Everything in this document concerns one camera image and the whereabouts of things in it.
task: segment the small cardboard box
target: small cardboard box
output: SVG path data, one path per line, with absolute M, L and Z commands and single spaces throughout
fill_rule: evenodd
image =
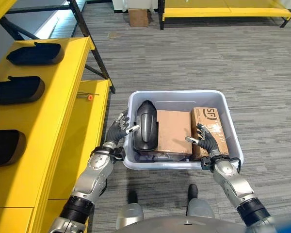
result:
M 147 27 L 147 9 L 128 9 L 129 23 L 131 27 Z
M 190 112 L 157 110 L 159 122 L 158 148 L 150 155 L 184 156 L 192 155 L 192 145 L 185 140 L 191 136 Z
M 200 123 L 210 131 L 218 143 L 221 154 L 228 155 L 227 144 L 222 129 L 218 110 L 216 108 L 193 108 L 191 111 L 192 135 L 198 138 L 196 125 Z M 209 156 L 207 151 L 197 145 L 193 145 L 193 160 L 200 160 L 202 157 Z

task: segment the white plastic bin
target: white plastic bin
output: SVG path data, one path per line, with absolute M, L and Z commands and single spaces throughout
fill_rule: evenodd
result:
M 243 164 L 243 152 L 239 145 L 225 96 L 219 91 L 136 91 L 129 97 L 129 125 L 135 121 L 135 114 L 141 103 L 150 100 L 158 110 L 191 111 L 194 107 L 217 108 L 230 157 L 237 157 Z M 152 162 L 139 163 L 133 149 L 132 135 L 124 142 L 126 157 L 124 165 L 130 169 L 202 169 L 200 162 Z

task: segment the black plastic item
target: black plastic item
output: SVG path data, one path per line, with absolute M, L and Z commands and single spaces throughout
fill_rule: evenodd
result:
M 88 216 L 93 213 L 95 205 L 89 200 L 77 196 L 70 196 L 60 217 L 85 224 Z
M 0 130 L 0 166 L 15 163 L 24 153 L 25 135 L 17 130 Z
M 0 82 L 0 104 L 27 103 L 38 100 L 45 89 L 44 82 L 37 76 L 11 77 Z
M 140 129 L 134 132 L 134 149 L 155 150 L 158 146 L 159 124 L 156 108 L 151 101 L 144 101 L 138 108 L 135 124 L 140 125 Z
M 35 42 L 34 45 L 14 50 L 6 59 L 14 65 L 52 65 L 64 58 L 60 44 Z
M 258 198 L 252 198 L 242 203 L 237 207 L 237 211 L 247 227 L 270 216 Z

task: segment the robot forearm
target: robot forearm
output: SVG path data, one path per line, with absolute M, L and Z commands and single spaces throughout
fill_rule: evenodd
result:
M 113 170 L 113 161 L 109 154 L 113 149 L 102 146 L 94 150 L 86 169 L 79 176 L 70 198 L 60 216 L 53 222 L 49 233 L 84 232 L 85 223 L 93 213 L 95 202 L 104 191 L 106 179 Z
M 213 177 L 223 188 L 227 198 L 235 206 L 246 226 L 272 223 L 270 214 L 254 194 L 253 189 L 229 160 L 219 160 L 213 167 Z

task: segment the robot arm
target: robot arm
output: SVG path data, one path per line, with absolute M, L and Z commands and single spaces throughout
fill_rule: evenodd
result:
M 258 200 L 248 181 L 239 174 L 240 167 L 237 170 L 228 156 L 220 154 L 216 140 L 205 126 L 198 124 L 197 129 L 202 138 L 187 137 L 186 140 L 208 151 L 209 158 L 203 158 L 201 162 L 203 169 L 211 170 L 215 181 L 222 187 L 246 226 L 272 224 L 270 214 Z
M 117 148 L 119 140 L 139 128 L 127 129 L 127 111 L 121 113 L 109 128 L 106 142 L 91 153 L 86 169 L 79 176 L 60 216 L 49 233 L 83 233 L 88 216 L 94 211 L 95 202 L 104 192 L 113 164 L 124 158 L 124 150 Z

